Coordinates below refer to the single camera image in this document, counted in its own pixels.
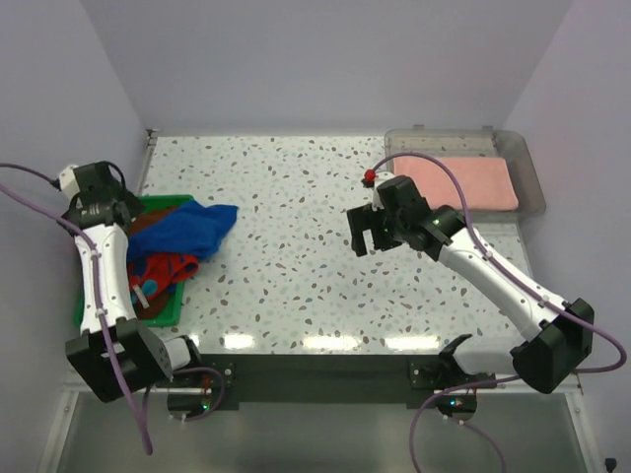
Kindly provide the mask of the pink towel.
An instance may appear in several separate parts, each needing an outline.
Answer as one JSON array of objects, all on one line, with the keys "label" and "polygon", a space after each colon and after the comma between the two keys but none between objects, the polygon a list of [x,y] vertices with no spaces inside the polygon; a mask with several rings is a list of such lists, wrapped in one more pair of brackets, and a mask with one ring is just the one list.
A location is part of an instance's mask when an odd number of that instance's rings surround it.
[{"label": "pink towel", "polygon": [[[496,157],[439,158],[455,176],[470,211],[514,211],[519,200],[506,161]],[[410,156],[393,161],[393,173],[407,175],[432,208],[461,209],[453,181],[438,165]]]}]

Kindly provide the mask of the blue towel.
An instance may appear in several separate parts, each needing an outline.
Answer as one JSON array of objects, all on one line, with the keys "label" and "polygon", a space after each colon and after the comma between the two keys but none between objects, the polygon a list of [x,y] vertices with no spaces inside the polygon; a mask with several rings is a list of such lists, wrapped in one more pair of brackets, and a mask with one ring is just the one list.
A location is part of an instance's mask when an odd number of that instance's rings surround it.
[{"label": "blue towel", "polygon": [[216,254],[237,222],[239,207],[204,207],[187,201],[166,217],[128,238],[127,261],[154,253],[176,253],[204,260]]}]

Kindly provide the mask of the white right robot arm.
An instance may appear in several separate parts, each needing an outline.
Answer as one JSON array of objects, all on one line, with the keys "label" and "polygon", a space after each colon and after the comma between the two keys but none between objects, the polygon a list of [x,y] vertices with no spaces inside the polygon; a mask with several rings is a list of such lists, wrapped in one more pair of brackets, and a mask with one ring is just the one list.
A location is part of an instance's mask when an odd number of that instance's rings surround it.
[{"label": "white right robot arm", "polygon": [[444,383],[458,387],[474,375],[515,374],[544,394],[556,387],[590,354],[593,308],[581,299],[567,303],[518,270],[449,205],[430,208],[413,180],[369,170],[362,180],[371,203],[347,211],[351,247],[357,256],[403,244],[458,273],[506,315],[519,337],[506,343],[461,335],[439,363]]}]

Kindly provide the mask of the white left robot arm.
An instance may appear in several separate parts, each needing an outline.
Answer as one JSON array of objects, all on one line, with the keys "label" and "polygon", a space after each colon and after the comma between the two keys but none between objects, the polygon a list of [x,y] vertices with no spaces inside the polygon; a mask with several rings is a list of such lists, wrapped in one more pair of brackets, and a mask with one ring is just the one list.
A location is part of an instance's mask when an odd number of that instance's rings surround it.
[{"label": "white left robot arm", "polygon": [[83,274],[83,319],[66,358],[103,402],[171,378],[198,384],[205,364],[187,336],[162,341],[135,314],[126,269],[127,231],[144,206],[109,162],[70,165],[58,176]]}]

